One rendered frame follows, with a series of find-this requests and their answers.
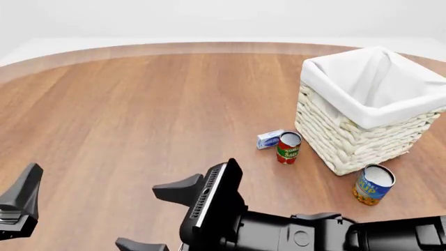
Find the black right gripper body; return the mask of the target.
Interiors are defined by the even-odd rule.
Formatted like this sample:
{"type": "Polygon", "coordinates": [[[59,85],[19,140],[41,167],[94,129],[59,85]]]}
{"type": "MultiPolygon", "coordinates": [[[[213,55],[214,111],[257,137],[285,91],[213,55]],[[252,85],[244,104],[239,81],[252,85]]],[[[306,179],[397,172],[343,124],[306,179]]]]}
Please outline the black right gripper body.
{"type": "Polygon", "coordinates": [[[238,223],[247,210],[238,192],[242,177],[235,158],[207,171],[180,226],[184,244],[206,247],[236,240],[238,223]]]}

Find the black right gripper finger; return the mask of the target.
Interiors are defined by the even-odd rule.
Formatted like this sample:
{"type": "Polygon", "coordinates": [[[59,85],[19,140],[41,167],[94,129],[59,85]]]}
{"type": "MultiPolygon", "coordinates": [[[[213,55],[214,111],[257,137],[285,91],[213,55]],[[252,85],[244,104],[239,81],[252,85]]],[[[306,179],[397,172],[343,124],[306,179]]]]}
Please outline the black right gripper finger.
{"type": "Polygon", "coordinates": [[[202,185],[203,175],[195,174],[182,181],[154,185],[152,191],[159,200],[191,207],[202,185]]]}
{"type": "Polygon", "coordinates": [[[128,238],[117,238],[115,244],[120,251],[169,251],[166,244],[140,243],[128,238]]]}

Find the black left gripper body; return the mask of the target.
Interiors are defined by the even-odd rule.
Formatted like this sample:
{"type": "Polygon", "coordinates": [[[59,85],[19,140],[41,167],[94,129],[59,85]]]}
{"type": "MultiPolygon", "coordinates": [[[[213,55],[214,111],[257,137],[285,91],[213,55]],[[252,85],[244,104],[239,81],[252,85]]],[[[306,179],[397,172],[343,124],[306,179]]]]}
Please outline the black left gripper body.
{"type": "Polygon", "coordinates": [[[0,210],[0,240],[28,238],[37,223],[37,219],[20,211],[0,210]]]}

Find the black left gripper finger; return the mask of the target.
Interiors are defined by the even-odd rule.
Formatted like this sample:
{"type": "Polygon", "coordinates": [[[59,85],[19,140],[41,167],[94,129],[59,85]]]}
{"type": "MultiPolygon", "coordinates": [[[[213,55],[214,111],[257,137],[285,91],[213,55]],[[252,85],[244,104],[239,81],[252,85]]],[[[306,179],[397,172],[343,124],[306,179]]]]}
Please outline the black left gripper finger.
{"type": "Polygon", "coordinates": [[[31,162],[7,191],[0,195],[0,211],[38,219],[38,192],[43,169],[31,162]]]}

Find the white wicker basket with liner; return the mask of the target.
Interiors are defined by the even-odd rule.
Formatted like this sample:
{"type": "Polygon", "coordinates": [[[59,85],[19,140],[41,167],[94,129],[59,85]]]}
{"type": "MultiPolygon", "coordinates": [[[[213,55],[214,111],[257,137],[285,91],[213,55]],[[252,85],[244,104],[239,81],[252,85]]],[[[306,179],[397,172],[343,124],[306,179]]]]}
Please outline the white wicker basket with liner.
{"type": "Polygon", "coordinates": [[[382,47],[310,58],[295,127],[336,175],[408,152],[446,112],[446,77],[382,47]]]}

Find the small blue and white box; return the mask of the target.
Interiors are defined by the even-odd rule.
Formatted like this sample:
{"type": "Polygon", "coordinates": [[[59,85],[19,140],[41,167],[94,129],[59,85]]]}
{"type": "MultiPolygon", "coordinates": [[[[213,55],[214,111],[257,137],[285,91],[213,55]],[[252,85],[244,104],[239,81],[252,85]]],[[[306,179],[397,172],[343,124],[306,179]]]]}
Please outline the small blue and white box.
{"type": "Polygon", "coordinates": [[[256,147],[258,150],[269,148],[271,146],[276,146],[279,142],[280,135],[284,133],[284,129],[279,129],[276,131],[271,131],[257,135],[256,147]]]}

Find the red tomato sauce can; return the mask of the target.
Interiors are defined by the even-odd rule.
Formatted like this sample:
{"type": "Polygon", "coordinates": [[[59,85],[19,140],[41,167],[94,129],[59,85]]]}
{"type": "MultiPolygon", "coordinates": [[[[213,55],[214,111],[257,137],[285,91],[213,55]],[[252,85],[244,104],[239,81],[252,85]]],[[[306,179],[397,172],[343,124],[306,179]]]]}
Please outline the red tomato sauce can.
{"type": "Polygon", "coordinates": [[[300,149],[302,137],[299,133],[294,131],[285,131],[279,136],[279,143],[277,144],[277,161],[283,165],[292,165],[300,149]]]}

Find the small flat plate on stalk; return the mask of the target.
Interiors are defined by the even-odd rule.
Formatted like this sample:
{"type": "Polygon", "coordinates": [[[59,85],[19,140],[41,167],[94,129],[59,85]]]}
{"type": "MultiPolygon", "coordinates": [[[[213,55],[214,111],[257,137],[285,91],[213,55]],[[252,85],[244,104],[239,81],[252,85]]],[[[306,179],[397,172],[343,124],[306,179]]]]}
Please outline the small flat plate on stalk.
{"type": "Polygon", "coordinates": [[[333,213],[333,212],[331,212],[331,213],[317,213],[314,215],[296,214],[296,215],[291,216],[291,218],[293,218],[293,219],[301,219],[301,220],[307,220],[307,221],[337,219],[338,217],[341,217],[341,213],[333,213]]]}

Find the blue and yellow soup can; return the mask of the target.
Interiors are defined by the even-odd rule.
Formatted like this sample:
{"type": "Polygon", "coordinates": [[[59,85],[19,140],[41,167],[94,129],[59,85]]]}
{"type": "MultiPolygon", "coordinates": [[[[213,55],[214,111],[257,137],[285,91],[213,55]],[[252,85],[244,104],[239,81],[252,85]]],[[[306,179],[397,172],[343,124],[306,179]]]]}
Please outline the blue and yellow soup can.
{"type": "Polygon", "coordinates": [[[354,197],[363,204],[377,205],[396,183],[394,174],[382,165],[367,165],[353,186],[354,197]]]}

